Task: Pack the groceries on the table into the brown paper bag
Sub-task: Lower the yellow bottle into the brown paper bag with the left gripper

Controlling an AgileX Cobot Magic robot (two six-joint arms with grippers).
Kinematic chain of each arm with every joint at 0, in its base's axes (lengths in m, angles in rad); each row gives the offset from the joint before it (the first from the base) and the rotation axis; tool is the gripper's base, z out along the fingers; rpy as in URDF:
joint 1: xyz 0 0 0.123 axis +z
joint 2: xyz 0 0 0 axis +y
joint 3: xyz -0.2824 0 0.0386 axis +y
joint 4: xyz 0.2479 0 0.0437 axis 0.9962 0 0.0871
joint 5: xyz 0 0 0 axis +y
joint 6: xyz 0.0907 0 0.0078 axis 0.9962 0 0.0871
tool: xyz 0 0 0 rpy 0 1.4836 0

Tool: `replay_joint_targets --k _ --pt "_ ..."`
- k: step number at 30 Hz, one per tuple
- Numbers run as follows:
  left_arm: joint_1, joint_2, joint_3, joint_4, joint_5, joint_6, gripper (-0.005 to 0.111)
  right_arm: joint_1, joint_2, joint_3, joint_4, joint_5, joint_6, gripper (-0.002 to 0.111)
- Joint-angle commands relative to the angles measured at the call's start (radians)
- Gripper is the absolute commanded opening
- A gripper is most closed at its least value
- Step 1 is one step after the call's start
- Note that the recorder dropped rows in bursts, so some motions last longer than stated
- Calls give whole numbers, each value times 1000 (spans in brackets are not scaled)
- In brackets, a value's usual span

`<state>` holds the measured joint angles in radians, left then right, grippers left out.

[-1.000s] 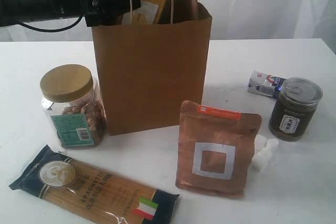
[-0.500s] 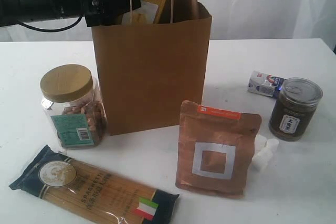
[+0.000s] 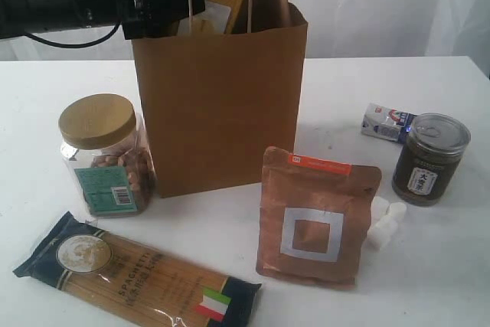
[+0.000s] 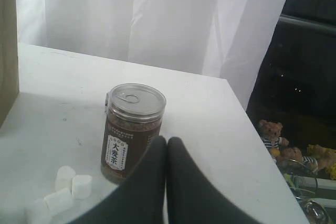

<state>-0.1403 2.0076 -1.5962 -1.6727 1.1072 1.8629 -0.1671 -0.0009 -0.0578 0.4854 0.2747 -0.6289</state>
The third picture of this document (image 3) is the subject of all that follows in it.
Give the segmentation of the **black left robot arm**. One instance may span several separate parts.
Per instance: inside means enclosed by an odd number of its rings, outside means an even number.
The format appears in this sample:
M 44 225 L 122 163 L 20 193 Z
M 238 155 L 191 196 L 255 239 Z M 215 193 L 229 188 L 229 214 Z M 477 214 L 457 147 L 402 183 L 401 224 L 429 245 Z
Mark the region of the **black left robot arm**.
M 205 9 L 205 0 L 1 0 L 1 37 L 112 25 L 127 40 L 160 38 Z

